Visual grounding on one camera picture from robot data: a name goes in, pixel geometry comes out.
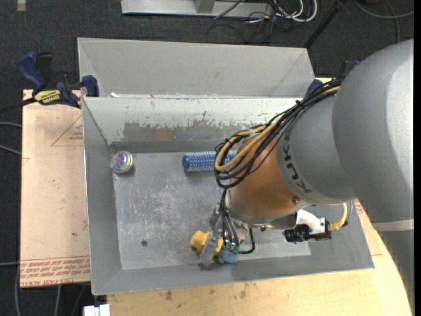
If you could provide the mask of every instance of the wire bundle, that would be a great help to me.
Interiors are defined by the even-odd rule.
[[[227,190],[224,190],[224,192],[222,193],[222,197],[219,204],[219,213],[222,215],[222,237],[224,239],[224,245],[230,245],[231,250],[238,254],[253,253],[256,248],[256,243],[255,238],[253,236],[252,228],[249,228],[251,249],[247,251],[237,250],[240,245],[240,242],[230,212],[226,208],[226,192]]]
[[[266,124],[241,130],[230,138],[227,138],[224,143],[218,145],[215,149],[216,159],[214,164],[214,173],[218,185],[227,190],[238,185],[246,176],[255,172],[294,121],[314,104],[335,95],[341,82],[342,79],[335,79],[325,84],[321,84],[301,101],[297,100],[293,107],[272,117]],[[226,158],[233,146],[249,138],[253,138],[253,140],[251,140],[249,144],[243,145],[235,157],[230,161],[227,161]],[[276,143],[264,156],[263,160],[255,166],[257,157],[261,155],[273,140],[276,140]],[[246,155],[248,155],[255,146],[257,148],[253,154],[249,156],[247,161],[242,163]]]
[[[297,11],[293,11],[292,13],[287,12],[285,8],[281,6],[282,0],[271,1],[273,3],[272,8],[274,14],[280,18],[288,18],[296,22],[309,22],[313,20],[317,14],[317,0],[310,0],[310,14],[305,17],[303,17],[305,13],[305,0],[297,0],[299,3],[299,9]]]

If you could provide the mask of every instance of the yellow object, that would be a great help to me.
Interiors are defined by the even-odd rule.
[[[208,237],[210,235],[210,232],[202,232],[201,230],[198,230],[190,239],[190,246],[196,249],[197,253],[200,253],[203,250],[203,247],[205,247],[206,241],[208,240]],[[215,252],[213,253],[213,256],[217,256],[218,253],[221,251],[222,244],[224,243],[222,238],[218,239],[218,244],[215,248]]]
[[[330,223],[328,225],[328,230],[339,230],[342,228],[343,224],[345,224],[345,221],[347,220],[348,207],[346,203],[343,203],[342,206],[343,206],[342,217],[339,220],[336,220]]]
[[[37,93],[34,98],[37,101],[42,101],[42,103],[46,104],[52,101],[56,101],[60,98],[60,90],[41,90]]]

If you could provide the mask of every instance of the gray metal base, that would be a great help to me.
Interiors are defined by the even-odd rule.
[[[188,16],[218,16],[234,5],[231,1],[216,1],[209,13],[198,13],[195,0],[122,0],[122,14],[165,14]],[[240,3],[226,16],[247,18],[253,12],[267,12],[266,3]]]

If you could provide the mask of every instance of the cardboard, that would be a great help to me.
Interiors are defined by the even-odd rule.
[[[82,112],[33,103],[22,126],[20,287],[89,282]]]

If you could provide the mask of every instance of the blue object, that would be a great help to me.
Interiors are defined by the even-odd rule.
[[[316,88],[318,88],[322,84],[323,84],[323,82],[320,81],[320,80],[313,80],[313,82],[311,82],[309,88],[307,89],[307,91],[305,93],[305,96],[311,94]]]
[[[217,255],[219,262],[221,263],[237,263],[238,261],[238,252],[237,248],[235,250],[230,250],[226,246],[222,246],[220,252]]]
[[[18,68],[27,80],[36,85],[37,90],[46,87],[47,82],[35,64],[35,53],[33,51],[30,51],[19,59]]]
[[[86,75],[82,77],[82,84],[85,86],[87,91],[87,96],[98,97],[99,88],[95,77],[92,75]]]
[[[35,53],[33,51],[23,55],[18,61],[18,68],[22,75],[29,81],[35,84],[32,91],[32,97],[39,92],[47,92],[44,98],[38,98],[38,103],[42,105],[62,104],[71,107],[79,107],[80,98],[72,93],[72,90],[67,89],[64,83],[59,82],[56,88],[46,89],[47,82],[39,71],[36,61]],[[92,75],[87,75],[82,78],[82,84],[86,87],[88,96],[99,96],[99,88],[96,79]]]
[[[225,163],[231,161],[236,151],[228,152]],[[187,152],[183,157],[183,168],[186,172],[213,171],[215,163],[215,151]]]

